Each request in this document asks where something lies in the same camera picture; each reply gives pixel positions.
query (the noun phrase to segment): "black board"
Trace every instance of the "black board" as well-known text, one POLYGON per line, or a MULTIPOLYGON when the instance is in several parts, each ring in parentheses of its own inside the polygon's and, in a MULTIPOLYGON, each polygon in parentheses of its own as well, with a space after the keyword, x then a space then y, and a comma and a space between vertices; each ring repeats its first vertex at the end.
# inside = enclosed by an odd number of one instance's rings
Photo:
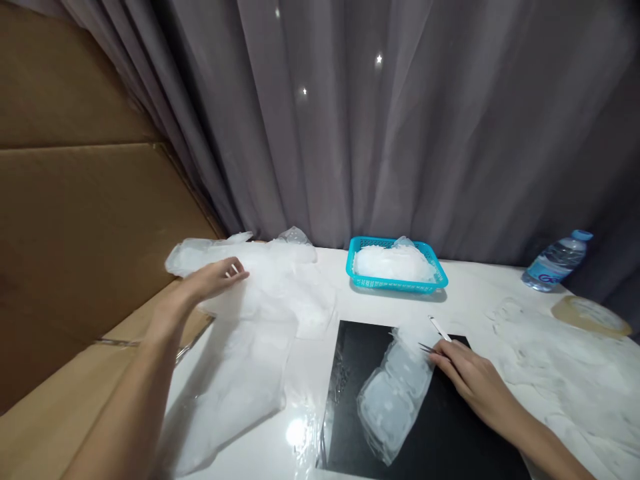
MULTIPOLYGON (((369 448, 356 398, 380 366, 391 328, 341 321, 317 468, 369 479, 530 480, 516 448, 488 428, 439 370, 402 450, 387 467, 369 448)), ((452 338, 469 345, 466 337, 452 338)))

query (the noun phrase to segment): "white table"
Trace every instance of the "white table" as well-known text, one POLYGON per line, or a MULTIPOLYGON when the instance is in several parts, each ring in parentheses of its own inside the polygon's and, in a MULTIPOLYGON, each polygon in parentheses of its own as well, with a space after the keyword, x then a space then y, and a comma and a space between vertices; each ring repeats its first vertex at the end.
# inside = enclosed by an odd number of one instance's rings
MULTIPOLYGON (((408 316, 427 318, 432 315, 453 334, 465 335, 474 351, 491 358, 492 352, 504 348, 491 330, 485 312, 495 308, 504 298, 512 297, 521 304, 549 313, 563 296, 570 294, 540 293, 520 281, 522 269, 480 263, 442 261, 449 277, 444 294, 424 296, 398 292, 356 292, 345 272, 347 252, 318 250, 318 266, 338 290, 340 320, 397 326, 408 316)), ((323 420, 329 376, 339 320, 333 321, 322 341, 296 340, 289 357, 286 378, 285 410, 264 421, 222 450, 210 467, 186 478, 196 479, 260 479, 302 480, 348 479, 348 475, 314 470, 317 438, 323 420)), ((202 354, 207 338, 215 335, 215 323, 175 370, 173 393, 185 384, 194 360, 202 354)), ((538 418, 551 413, 546 402, 532 387, 512 389, 518 400, 538 418)))

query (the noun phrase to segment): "plastic bottle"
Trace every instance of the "plastic bottle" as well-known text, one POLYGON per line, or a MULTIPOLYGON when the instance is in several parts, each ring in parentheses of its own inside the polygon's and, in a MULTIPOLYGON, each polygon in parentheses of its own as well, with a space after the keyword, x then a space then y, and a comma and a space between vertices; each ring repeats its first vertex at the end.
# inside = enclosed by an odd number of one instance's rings
POLYGON ((522 274, 526 286, 548 292, 570 274, 587 254, 587 241, 593 235, 574 230, 570 237, 548 246, 522 274))

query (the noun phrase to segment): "packing tape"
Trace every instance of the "packing tape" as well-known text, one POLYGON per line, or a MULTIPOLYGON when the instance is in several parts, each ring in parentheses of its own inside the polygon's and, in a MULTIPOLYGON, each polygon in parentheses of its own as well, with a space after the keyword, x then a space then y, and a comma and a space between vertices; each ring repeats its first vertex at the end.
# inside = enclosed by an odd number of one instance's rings
POLYGON ((574 295, 562 298, 551 308, 551 313, 558 320, 574 327, 612 338, 625 337, 632 332, 629 324, 611 310, 574 295))

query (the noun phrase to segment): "plastic basket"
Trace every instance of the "plastic basket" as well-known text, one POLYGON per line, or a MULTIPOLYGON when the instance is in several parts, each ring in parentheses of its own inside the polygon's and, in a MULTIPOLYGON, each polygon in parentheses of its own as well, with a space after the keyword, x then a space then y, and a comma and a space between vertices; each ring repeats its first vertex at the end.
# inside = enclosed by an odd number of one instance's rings
POLYGON ((356 287, 430 294, 435 292, 438 288, 444 288, 449 284, 449 279, 447 278, 445 271, 442 270, 442 265, 438 262, 438 258, 435 256, 433 249, 424 242, 413 242, 413 244, 418 250, 420 250, 420 253, 427 258, 427 261, 436 268, 435 283, 363 277, 362 275, 355 274, 353 271, 353 260, 355 258, 355 254, 363 247, 368 245, 378 245, 384 248, 391 248, 394 242, 394 239, 382 239, 376 237, 354 237, 351 239, 349 244, 349 256, 347 257, 347 274, 353 279, 353 284, 356 287))

